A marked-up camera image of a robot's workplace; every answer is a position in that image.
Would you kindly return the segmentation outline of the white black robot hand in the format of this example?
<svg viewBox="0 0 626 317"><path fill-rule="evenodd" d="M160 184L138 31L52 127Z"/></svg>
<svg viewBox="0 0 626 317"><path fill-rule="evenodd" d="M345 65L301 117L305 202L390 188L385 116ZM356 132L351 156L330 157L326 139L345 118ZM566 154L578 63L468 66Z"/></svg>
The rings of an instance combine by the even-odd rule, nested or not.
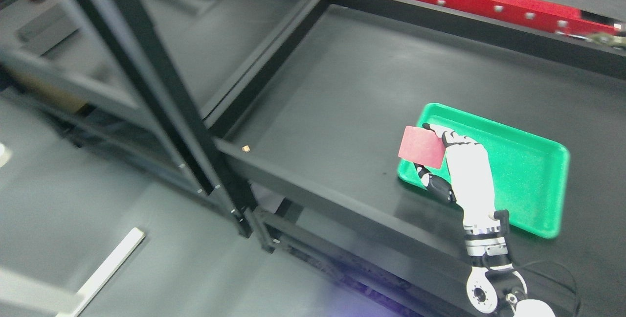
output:
<svg viewBox="0 0 626 317"><path fill-rule="evenodd" d="M495 191L491 165L484 146L467 135L441 125L424 123L423 127L441 139L446 150L450 180L433 174L421 164L414 164L420 181L436 198L456 203L463 210L463 228L469 231L499 227L495 219Z"/></svg>

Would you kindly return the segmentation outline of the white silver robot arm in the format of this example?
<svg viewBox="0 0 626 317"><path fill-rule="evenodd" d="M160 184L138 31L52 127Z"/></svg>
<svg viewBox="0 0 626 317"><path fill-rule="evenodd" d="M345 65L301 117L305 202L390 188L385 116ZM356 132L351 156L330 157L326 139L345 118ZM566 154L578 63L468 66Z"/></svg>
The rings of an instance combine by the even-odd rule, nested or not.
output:
<svg viewBox="0 0 626 317"><path fill-rule="evenodd" d="M466 230L471 259L467 297L487 317L554 317L545 301L529 297L526 281L514 265L507 244L509 216L507 210L497 210L494 225Z"/></svg>

